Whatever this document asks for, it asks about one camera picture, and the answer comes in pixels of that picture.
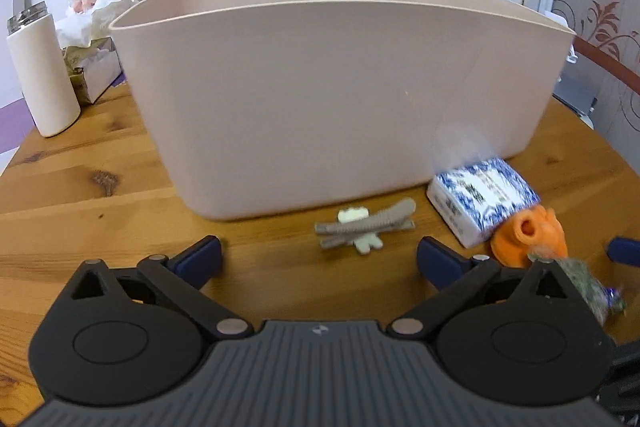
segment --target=storage bin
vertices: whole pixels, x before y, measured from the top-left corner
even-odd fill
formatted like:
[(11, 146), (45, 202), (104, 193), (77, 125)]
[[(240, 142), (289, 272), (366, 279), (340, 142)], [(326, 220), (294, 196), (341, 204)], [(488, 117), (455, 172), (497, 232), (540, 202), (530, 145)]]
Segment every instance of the storage bin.
[(522, 151), (574, 36), (507, 0), (144, 0), (111, 31), (178, 194), (212, 219)]

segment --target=blue floral pattern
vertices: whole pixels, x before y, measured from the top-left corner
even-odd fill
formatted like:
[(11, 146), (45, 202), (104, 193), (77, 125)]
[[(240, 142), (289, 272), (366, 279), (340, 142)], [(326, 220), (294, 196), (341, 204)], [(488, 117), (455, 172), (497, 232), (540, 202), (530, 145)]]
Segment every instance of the blue floral pattern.
[[(520, 201), (490, 205), (480, 212), (476, 202), (466, 194), (466, 190), (463, 190), (463, 187), (460, 185), (460, 178), (464, 177), (464, 172), (478, 174), (478, 172), (488, 171), (493, 173), (497, 172), (505, 184), (511, 185), (520, 196)], [(474, 165), (443, 172), (437, 174), (436, 178), (462, 208), (465, 209), (465, 212), (471, 217), (478, 229), (486, 232), (486, 236), (490, 235), (495, 227), (500, 225), (500, 223), (512, 214), (540, 203), (540, 197), (527, 185), (527, 182), (501, 158), (491, 158), (490, 160)]]

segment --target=gray ribbed surface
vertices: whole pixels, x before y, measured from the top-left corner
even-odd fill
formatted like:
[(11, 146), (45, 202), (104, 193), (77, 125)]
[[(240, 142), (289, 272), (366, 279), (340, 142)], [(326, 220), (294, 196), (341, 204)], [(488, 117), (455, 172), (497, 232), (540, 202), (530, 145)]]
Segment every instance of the gray ribbed surface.
[(419, 343), (372, 321), (270, 321), (218, 344), (190, 381), (120, 409), (50, 402), (24, 427), (616, 427), (595, 402), (522, 409), (485, 400), (447, 377)]

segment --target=white bottle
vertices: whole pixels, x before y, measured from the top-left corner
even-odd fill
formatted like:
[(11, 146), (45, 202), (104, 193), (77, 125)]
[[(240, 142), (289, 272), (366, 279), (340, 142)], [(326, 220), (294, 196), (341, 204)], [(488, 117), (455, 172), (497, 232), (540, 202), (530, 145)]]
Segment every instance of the white bottle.
[(11, 17), (7, 29), (9, 52), (38, 131), (44, 137), (64, 131), (78, 119), (80, 105), (47, 5), (39, 2)]

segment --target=orange object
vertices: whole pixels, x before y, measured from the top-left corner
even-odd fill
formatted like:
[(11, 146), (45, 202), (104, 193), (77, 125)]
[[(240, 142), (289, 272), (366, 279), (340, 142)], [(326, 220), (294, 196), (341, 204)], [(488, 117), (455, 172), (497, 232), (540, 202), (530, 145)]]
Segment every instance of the orange object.
[(505, 266), (524, 268), (531, 264), (527, 253), (544, 257), (567, 257), (564, 230), (552, 208), (538, 204), (513, 214), (491, 238), (494, 255)]

